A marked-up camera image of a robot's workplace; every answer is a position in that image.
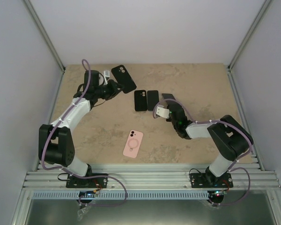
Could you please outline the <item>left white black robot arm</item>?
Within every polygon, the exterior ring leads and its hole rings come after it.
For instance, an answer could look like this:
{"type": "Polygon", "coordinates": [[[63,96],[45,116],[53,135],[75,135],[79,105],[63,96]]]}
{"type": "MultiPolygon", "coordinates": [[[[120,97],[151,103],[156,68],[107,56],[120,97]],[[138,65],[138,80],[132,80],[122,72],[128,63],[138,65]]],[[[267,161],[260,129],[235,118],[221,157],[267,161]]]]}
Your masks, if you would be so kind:
{"type": "Polygon", "coordinates": [[[38,157],[45,170],[48,170],[46,164],[51,164],[52,169],[62,169],[77,177],[82,187],[93,183],[91,166],[75,155],[72,133],[99,99],[111,100],[123,88],[112,79],[106,80],[99,71],[85,72],[84,82],[79,85],[70,106],[54,122],[39,128],[38,157]]]}

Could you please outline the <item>black phone case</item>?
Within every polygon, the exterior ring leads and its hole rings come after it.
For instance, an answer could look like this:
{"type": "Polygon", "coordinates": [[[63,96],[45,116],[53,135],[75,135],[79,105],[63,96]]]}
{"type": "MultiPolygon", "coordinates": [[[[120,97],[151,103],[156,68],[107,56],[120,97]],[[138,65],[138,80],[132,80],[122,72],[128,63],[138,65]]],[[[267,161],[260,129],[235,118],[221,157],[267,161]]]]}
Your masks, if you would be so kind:
{"type": "Polygon", "coordinates": [[[111,69],[111,73],[113,74],[114,78],[117,82],[124,86],[123,92],[125,94],[135,90],[137,88],[134,80],[128,73],[128,70],[125,68],[124,65],[119,65],[111,69]]]}
{"type": "Polygon", "coordinates": [[[145,90],[136,90],[134,92],[134,109],[136,112],[145,112],[148,110],[147,92],[145,90]]]}

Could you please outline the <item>black phone with blue edge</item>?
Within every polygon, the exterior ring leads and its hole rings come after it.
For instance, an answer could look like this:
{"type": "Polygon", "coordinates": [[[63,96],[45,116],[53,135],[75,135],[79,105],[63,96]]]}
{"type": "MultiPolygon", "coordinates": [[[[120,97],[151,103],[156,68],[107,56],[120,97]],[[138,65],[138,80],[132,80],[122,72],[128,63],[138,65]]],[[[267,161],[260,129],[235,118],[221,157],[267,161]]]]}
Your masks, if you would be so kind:
{"type": "Polygon", "coordinates": [[[155,105],[159,102],[159,92],[157,90],[147,91],[147,107],[148,111],[153,111],[155,105]]]}

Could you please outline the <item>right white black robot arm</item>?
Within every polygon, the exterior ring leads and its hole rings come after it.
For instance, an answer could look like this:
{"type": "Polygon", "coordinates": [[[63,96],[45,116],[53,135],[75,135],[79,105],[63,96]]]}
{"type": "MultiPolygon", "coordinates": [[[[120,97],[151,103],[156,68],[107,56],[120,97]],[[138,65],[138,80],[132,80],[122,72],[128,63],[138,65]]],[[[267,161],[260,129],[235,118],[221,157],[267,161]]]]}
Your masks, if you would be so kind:
{"type": "Polygon", "coordinates": [[[177,100],[166,98],[169,110],[167,121],[171,122],[179,137],[191,140],[211,138],[219,155],[205,170],[206,183],[216,187],[222,183],[222,176],[233,165],[252,151],[252,136],[230,115],[218,120],[195,121],[186,108],[177,100]]]}

